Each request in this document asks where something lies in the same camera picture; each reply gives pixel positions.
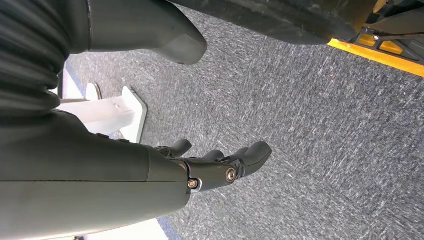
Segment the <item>white stand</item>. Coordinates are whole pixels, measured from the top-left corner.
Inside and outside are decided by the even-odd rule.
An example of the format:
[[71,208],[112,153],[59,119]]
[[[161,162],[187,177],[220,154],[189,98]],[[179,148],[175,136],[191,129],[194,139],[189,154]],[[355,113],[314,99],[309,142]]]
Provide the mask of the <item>white stand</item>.
[[125,139],[137,144],[147,114],[146,104],[126,86],[120,97],[62,103],[57,109],[77,116],[91,133],[108,135],[120,131]]

